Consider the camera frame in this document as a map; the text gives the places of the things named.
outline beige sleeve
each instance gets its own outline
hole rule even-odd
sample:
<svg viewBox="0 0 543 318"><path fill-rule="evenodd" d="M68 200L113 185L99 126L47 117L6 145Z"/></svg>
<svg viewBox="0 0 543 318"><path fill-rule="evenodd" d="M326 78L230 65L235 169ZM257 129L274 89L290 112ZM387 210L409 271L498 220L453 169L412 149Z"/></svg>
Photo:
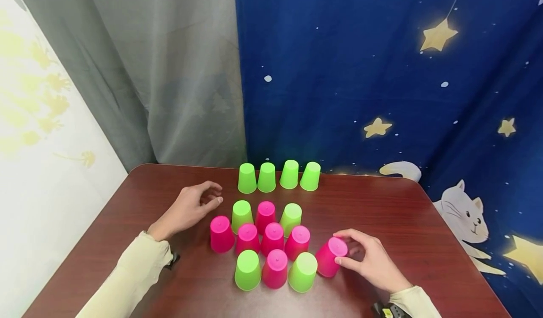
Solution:
<svg viewBox="0 0 543 318"><path fill-rule="evenodd" d="M428 294L419 286L391 294L390 302L413 318L441 318Z"/></svg>
<svg viewBox="0 0 543 318"><path fill-rule="evenodd" d="M145 232L128 246L100 289L76 318L127 318L172 260L168 242Z"/></svg>

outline yellow star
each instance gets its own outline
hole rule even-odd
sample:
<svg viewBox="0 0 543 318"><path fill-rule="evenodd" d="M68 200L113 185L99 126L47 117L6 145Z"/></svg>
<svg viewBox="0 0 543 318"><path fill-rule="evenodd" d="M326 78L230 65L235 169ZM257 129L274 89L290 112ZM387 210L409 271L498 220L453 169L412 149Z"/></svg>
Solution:
<svg viewBox="0 0 543 318"><path fill-rule="evenodd" d="M383 124L381 118L375 118L372 125L365 126L364 128L364 131L366 131L366 138L375 134L384 136L390 126L392 126L392 124Z"/></svg>
<svg viewBox="0 0 543 318"><path fill-rule="evenodd" d="M512 236L512 239L517 248L503 256L524 264L532 272L539 285L543 285L543 246L536 245L518 236Z"/></svg>
<svg viewBox="0 0 543 318"><path fill-rule="evenodd" d="M513 126L514 122L515 118L511 118L510 120L502 120L498 133L503 133L506 137L509 137L511 133L517 132L517 129L515 129Z"/></svg>
<svg viewBox="0 0 543 318"><path fill-rule="evenodd" d="M444 43L447 40L451 39L456 35L458 31L449 28L449 21L444 19L439 25L435 28L425 29L424 36L426 39L422 44L420 50L425 50L427 48L435 48L439 51L443 50Z"/></svg>

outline pink plastic cup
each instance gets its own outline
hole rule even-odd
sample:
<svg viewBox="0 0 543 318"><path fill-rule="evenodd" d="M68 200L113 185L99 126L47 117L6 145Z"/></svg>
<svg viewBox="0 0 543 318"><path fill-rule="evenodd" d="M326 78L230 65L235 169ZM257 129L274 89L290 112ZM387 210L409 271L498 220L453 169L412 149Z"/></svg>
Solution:
<svg viewBox="0 0 543 318"><path fill-rule="evenodd" d="M236 254L240 254L245 250L253 250L256 254L260 252L260 242L258 241L256 226L250 222L246 222L238 230Z"/></svg>
<svg viewBox="0 0 543 318"><path fill-rule="evenodd" d="M288 276L288 259L282 250L272 250L262 269L262 281L270 289L279 289L285 285Z"/></svg>
<svg viewBox="0 0 543 318"><path fill-rule="evenodd" d="M266 226L271 222L275 222L275 205L271 201L263 201L258 204L256 212L255 225L258 234L264 236Z"/></svg>
<svg viewBox="0 0 543 318"><path fill-rule="evenodd" d="M302 225L294 226L285 244L285 253L291 261L295 261L298 254L309 250L309 230Z"/></svg>
<svg viewBox="0 0 543 318"><path fill-rule="evenodd" d="M228 252L234 246L234 233L230 221L224 215L213 218L211 229L211 250L216 253Z"/></svg>
<svg viewBox="0 0 543 318"><path fill-rule="evenodd" d="M264 230L264 236L262 236L262 243L260 244L260 251L264 254L264 257L268 257L272 250L283 250L285 245L283 238L281 225L277 222L269 223Z"/></svg>
<svg viewBox="0 0 543 318"><path fill-rule="evenodd" d="M323 276L332 278L339 270L339 265L336 264L334 259L336 257L345 257L347 255L347 244L333 236L328 239L321 249L315 254L317 259L317 272Z"/></svg>

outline table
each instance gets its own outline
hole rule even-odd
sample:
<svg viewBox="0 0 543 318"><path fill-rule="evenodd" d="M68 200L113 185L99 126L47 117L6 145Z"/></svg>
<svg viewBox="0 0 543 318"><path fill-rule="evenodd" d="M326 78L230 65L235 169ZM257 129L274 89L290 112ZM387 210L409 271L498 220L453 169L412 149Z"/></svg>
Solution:
<svg viewBox="0 0 543 318"><path fill-rule="evenodd" d="M374 290L346 269L333 279L317 276L306 294L288 285L270 290L261 284L249 293L237 289L233 250L211 251L209 225L216 215L231 217L232 205L240 199L251 203L253 214L260 201L272 201L278 219L286 204L300 204L312 253L343 228L379 237L399 269L426 290L444 318L510 317L424 190L411 180L322 175L315 192L285 190L278 183L272 193L244 195L237 190L236 169L156 164L130 172L24 317L75 317L134 237L167 210L182 187L207 179L222 185L224 203L172 238L181 259L172 271L162 271L133 317L372 317Z"/></svg>

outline white cat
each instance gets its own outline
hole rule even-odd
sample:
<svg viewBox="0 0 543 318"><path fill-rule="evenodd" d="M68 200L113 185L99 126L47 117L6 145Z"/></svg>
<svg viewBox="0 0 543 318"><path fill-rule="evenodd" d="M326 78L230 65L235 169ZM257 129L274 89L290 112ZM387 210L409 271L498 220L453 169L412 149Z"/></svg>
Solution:
<svg viewBox="0 0 543 318"><path fill-rule="evenodd" d="M421 177L418 167L407 161L387 164L379 172L385 175L401 174L404 178L415 181L419 181ZM485 242L488 239L488 227L483 218L483 201L479 197L472 200L464 192L464 189L464 180L460 180L457 185L446 189L442 194L442 199L433 204L479 271L505 275L506 272L501 269L490 267L479 261L479 259L490 259L491 257L467 244Z"/></svg>

